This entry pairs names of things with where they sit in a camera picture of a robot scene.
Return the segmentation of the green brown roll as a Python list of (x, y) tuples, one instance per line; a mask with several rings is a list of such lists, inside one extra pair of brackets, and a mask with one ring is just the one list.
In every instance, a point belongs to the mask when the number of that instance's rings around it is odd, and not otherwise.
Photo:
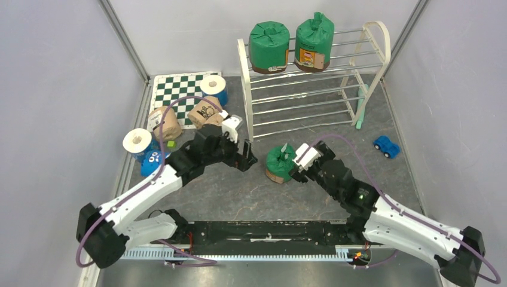
[(294, 148), (288, 143), (271, 149), (267, 154), (265, 162), (266, 176), (278, 184), (290, 181), (292, 178), (289, 172), (294, 167), (293, 159), (295, 156)]

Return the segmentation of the green paper roll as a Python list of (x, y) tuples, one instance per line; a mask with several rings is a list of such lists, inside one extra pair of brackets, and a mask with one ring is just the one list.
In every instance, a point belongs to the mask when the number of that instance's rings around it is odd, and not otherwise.
[(306, 72), (324, 71), (330, 64), (335, 25), (321, 12), (296, 30), (294, 63)]

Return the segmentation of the brown paper roll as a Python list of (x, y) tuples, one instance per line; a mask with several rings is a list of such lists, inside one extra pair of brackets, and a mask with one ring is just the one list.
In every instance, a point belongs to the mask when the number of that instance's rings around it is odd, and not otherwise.
[(214, 126), (221, 126), (223, 120), (224, 120), (223, 116), (220, 113), (216, 113), (216, 114), (213, 114), (212, 116), (210, 116), (206, 120), (205, 124), (212, 124)]

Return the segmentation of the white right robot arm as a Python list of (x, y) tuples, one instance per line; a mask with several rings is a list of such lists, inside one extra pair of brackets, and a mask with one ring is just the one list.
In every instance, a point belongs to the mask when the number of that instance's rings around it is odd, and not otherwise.
[(379, 243), (410, 254), (437, 268), (457, 286), (475, 286), (485, 255), (482, 234), (474, 227), (459, 229), (432, 220), (374, 186), (354, 178), (352, 171), (324, 141), (302, 144), (295, 152), (290, 176), (316, 182), (349, 213), (349, 242)]

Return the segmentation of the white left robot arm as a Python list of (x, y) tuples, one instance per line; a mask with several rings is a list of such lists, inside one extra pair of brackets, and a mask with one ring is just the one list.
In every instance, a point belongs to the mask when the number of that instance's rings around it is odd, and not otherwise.
[(92, 203), (83, 206), (77, 223), (76, 264), (82, 268), (90, 265), (107, 268), (125, 251), (139, 245), (161, 239), (182, 243), (188, 228), (168, 213), (143, 220), (138, 217), (165, 196), (204, 174), (207, 166), (224, 163), (241, 172), (247, 171), (258, 161), (251, 144), (245, 140), (243, 148), (239, 148), (236, 129), (207, 124), (196, 131), (192, 140), (163, 158), (155, 172), (134, 188), (98, 207)]

